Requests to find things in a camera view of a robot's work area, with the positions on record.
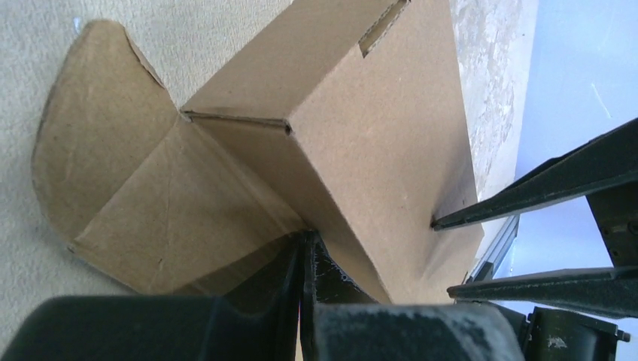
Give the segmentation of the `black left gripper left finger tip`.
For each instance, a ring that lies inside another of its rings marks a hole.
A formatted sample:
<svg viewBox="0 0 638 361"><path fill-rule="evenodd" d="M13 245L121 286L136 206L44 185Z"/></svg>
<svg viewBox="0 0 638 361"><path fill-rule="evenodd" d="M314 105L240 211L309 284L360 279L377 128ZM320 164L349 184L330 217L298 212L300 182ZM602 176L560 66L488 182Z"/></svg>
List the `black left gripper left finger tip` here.
<svg viewBox="0 0 638 361"><path fill-rule="evenodd" d="M302 236L222 296L64 296L38 306L5 360L292 360Z"/></svg>

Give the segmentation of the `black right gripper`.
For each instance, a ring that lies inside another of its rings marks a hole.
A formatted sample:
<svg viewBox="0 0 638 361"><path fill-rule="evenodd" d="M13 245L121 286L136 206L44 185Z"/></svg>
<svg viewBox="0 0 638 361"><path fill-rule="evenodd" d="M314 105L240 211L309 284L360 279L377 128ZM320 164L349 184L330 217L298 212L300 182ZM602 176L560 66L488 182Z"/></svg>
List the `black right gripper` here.
<svg viewBox="0 0 638 361"><path fill-rule="evenodd" d="M449 287L463 300L536 302L521 325L526 360L614 360L632 336L610 319L637 317L637 120L551 158L496 195L432 220L435 231L586 196L610 268L562 269Z"/></svg>

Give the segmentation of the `brown cardboard box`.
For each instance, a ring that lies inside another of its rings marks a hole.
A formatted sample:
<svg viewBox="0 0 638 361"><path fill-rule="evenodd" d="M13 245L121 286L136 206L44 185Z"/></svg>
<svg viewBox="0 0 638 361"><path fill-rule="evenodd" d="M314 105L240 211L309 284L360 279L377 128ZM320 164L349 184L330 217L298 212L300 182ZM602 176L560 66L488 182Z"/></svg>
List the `brown cardboard box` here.
<svg viewBox="0 0 638 361"><path fill-rule="evenodd" d="M447 1L294 1L177 108L125 27L94 20L32 156L50 225L145 294L225 293L317 229L383 303L446 303L480 226Z"/></svg>

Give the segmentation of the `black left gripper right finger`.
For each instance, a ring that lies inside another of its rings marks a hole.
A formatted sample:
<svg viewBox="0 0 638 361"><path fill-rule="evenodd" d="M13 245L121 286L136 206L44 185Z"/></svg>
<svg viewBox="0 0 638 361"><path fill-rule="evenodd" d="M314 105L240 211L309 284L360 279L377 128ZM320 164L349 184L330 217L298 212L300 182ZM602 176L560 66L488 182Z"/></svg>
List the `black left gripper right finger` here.
<svg viewBox="0 0 638 361"><path fill-rule="evenodd" d="M305 360L522 360L494 307L384 305L330 257L316 231L300 234L300 337Z"/></svg>

